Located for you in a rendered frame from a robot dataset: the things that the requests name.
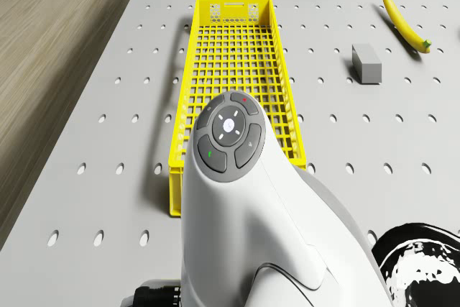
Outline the banana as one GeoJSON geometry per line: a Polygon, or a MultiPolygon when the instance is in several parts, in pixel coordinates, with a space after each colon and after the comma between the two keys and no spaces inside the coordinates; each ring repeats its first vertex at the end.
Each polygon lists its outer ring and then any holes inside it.
{"type": "Polygon", "coordinates": [[[400,33],[403,39],[417,52],[428,54],[430,52],[432,42],[430,40],[422,39],[412,29],[398,10],[393,0],[383,0],[383,3],[391,22],[394,24],[396,30],[400,33]]]}

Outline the grey cube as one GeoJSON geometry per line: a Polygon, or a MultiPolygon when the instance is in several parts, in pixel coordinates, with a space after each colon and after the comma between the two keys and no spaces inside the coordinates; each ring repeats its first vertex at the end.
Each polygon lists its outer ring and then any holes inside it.
{"type": "Polygon", "coordinates": [[[361,84],[382,82],[382,62],[370,44],[352,45],[352,63],[361,84]]]}

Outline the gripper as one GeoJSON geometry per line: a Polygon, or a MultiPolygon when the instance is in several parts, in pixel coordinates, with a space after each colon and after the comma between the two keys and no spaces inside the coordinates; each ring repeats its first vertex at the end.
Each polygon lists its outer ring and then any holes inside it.
{"type": "Polygon", "coordinates": [[[121,300],[120,307],[182,307],[179,280],[148,280],[121,300]]]}

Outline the yellow basket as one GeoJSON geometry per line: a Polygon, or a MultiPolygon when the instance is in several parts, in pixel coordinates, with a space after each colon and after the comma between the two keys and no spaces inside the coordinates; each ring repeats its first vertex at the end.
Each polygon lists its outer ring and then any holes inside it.
{"type": "Polygon", "coordinates": [[[213,97],[235,90],[261,104],[285,156],[306,168],[272,0],[197,0],[168,159],[171,216],[181,212],[185,153],[196,118],[213,97]]]}

